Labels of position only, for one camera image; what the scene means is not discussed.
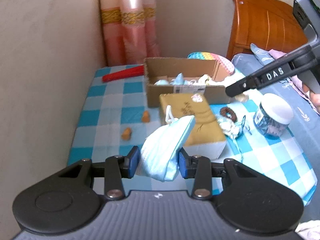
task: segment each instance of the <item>brown hair tie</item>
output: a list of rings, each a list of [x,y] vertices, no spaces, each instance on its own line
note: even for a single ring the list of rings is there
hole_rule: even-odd
[[[230,107],[223,107],[220,109],[220,114],[226,118],[231,119],[233,122],[237,121],[236,113]]]

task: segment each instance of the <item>blue gripper pad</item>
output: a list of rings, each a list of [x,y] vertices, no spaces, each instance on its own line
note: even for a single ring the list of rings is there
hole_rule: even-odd
[[[130,158],[129,163],[129,177],[132,178],[136,172],[139,160],[140,160],[140,149],[138,146],[133,146],[130,150],[129,154],[127,155],[128,158]]]
[[[184,179],[186,179],[188,174],[187,168],[186,168],[187,164],[186,164],[186,159],[181,152],[179,152],[178,164],[179,164],[179,170],[180,170],[181,176]]]

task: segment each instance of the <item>plastic jar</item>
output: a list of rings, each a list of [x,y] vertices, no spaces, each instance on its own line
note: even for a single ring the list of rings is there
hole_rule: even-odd
[[[263,135],[279,137],[293,119],[290,105],[275,94],[265,94],[253,116],[253,123]]]

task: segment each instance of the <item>white cloth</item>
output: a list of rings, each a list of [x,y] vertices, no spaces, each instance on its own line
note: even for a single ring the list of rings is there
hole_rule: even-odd
[[[305,240],[320,240],[320,220],[311,220],[299,224],[296,233]]]

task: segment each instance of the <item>wooden bed frame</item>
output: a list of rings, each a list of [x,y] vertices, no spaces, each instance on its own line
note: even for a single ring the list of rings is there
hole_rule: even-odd
[[[233,0],[235,12],[226,58],[252,53],[250,44],[259,48],[290,52],[307,43],[292,14],[292,7],[279,0]]]

